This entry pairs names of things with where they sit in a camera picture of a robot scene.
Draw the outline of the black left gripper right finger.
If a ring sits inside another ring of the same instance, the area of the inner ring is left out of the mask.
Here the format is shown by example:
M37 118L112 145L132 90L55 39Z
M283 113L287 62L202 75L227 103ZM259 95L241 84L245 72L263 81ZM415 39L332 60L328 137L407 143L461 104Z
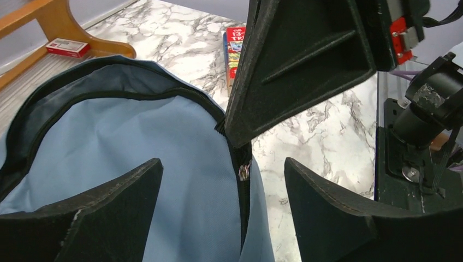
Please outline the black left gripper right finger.
M462 209L415 213L365 198L287 158L302 261L462 261Z

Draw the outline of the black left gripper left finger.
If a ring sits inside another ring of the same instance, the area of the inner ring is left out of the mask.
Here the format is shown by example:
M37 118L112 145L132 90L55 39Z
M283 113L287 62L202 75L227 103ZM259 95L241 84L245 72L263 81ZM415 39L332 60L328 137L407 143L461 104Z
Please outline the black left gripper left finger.
M1 215L1 261L142 261L159 159L34 212Z

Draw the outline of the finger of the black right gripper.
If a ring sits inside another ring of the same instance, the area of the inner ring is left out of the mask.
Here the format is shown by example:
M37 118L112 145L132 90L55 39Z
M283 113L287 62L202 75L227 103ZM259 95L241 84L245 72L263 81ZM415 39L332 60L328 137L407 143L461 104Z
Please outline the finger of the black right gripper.
M250 1L225 117L240 147L377 71L386 1Z

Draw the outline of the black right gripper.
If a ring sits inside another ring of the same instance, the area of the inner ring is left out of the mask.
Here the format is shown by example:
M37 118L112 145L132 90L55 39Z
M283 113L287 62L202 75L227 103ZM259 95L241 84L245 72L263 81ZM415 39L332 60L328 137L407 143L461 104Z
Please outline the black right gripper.
M422 17L429 1L369 1L369 42L378 71L389 72L409 61L424 40Z

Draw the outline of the red treehouse book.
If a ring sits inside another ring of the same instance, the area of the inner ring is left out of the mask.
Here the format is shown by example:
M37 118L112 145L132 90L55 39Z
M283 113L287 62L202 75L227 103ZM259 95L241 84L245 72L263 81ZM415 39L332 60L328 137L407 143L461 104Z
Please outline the red treehouse book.
M238 69L245 32L246 27L228 27L223 33L223 52L228 95L231 94Z

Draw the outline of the blue student backpack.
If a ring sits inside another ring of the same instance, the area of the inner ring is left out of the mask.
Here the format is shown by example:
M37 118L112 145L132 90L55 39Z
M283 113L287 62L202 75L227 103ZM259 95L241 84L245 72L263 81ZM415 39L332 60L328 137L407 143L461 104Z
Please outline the blue student backpack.
M142 261L274 261L262 178L224 111L155 62L90 59L41 84L1 137L1 215L34 212L157 158Z

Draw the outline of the small red card box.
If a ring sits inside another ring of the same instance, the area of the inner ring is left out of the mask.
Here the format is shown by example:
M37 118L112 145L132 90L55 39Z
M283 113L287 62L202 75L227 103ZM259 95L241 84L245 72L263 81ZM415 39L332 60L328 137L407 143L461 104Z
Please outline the small red card box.
M45 48L51 54L82 58L90 51L91 46L89 43L56 38L46 44Z

